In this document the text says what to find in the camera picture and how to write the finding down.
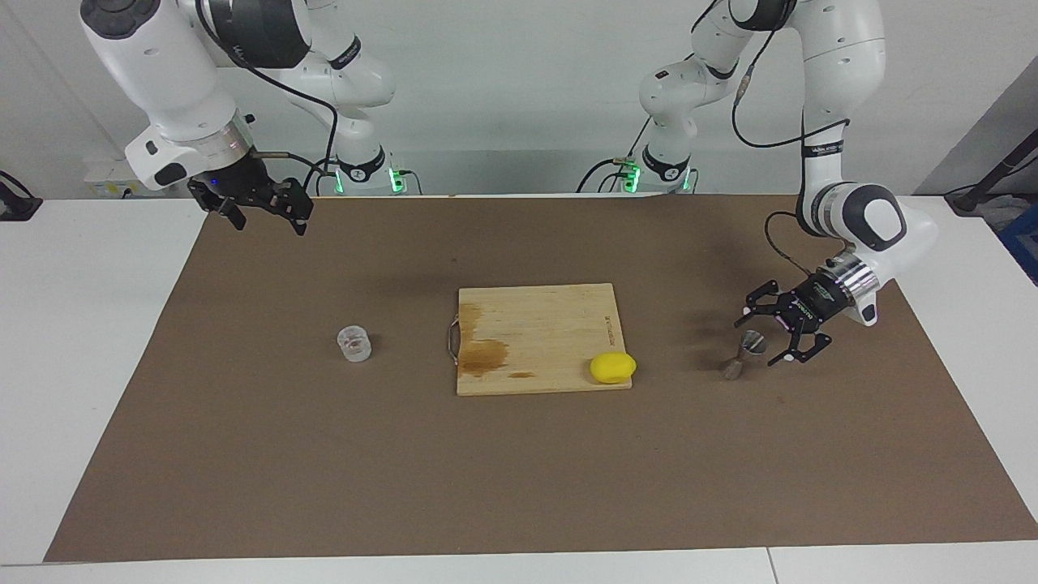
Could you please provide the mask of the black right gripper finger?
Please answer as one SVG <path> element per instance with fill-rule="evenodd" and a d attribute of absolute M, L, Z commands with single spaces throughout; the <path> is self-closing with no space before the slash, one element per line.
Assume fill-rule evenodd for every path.
<path fill-rule="evenodd" d="M 312 211 L 315 202 L 308 196 L 307 189 L 296 178 L 272 185 L 272 213 L 285 218 L 297 237 L 303 237 L 307 232 Z"/>
<path fill-rule="evenodd" d="M 247 218 L 233 199 L 218 195 L 207 195 L 207 206 L 210 213 L 225 218 L 236 230 L 244 230 L 247 225 Z"/>

